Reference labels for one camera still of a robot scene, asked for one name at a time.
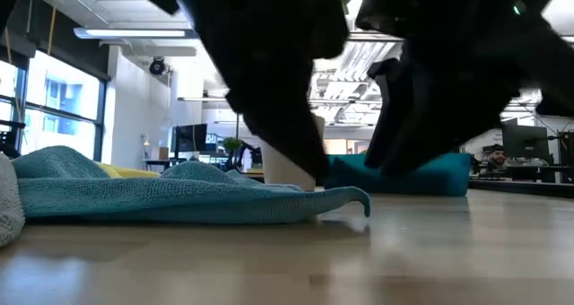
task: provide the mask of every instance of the white towel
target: white towel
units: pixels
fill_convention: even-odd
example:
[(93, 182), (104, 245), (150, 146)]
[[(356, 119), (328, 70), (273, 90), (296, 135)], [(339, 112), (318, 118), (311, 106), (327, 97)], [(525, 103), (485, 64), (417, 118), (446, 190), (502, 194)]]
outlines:
[(12, 163), (0, 152), (0, 247), (14, 240), (24, 226), (24, 211)]

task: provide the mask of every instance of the white pot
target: white pot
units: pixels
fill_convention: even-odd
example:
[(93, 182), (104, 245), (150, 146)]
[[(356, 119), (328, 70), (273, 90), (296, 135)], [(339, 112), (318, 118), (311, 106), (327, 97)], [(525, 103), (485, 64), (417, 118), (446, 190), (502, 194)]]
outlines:
[[(322, 117), (313, 116), (317, 123), (319, 136), (323, 139), (325, 120)], [(263, 140), (261, 140), (261, 154), (263, 157), (263, 177), (266, 184), (294, 184), (305, 191), (315, 190), (315, 179)]]

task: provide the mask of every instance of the man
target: man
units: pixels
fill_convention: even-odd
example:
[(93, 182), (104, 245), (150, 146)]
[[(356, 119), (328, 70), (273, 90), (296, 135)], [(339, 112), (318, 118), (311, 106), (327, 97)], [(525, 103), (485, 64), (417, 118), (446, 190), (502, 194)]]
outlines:
[(488, 170), (500, 170), (504, 168), (504, 161), (507, 157), (504, 155), (504, 147), (495, 144), (491, 147), (491, 155), (488, 157)]

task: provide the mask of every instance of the security camera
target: security camera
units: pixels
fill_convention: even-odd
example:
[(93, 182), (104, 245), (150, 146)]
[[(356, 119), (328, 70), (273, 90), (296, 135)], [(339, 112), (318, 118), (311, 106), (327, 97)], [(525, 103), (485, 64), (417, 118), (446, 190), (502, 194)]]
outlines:
[(165, 75), (168, 72), (168, 67), (163, 63), (164, 57), (154, 57), (150, 65), (150, 73), (152, 75)]

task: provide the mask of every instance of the yellow cloth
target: yellow cloth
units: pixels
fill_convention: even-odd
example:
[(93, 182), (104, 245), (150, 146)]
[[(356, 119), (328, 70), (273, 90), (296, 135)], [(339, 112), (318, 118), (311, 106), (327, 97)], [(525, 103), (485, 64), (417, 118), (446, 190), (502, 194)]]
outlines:
[(147, 170), (133, 170), (124, 167), (112, 166), (96, 162), (101, 169), (108, 173), (113, 179), (128, 179), (128, 178), (158, 178), (160, 173)]

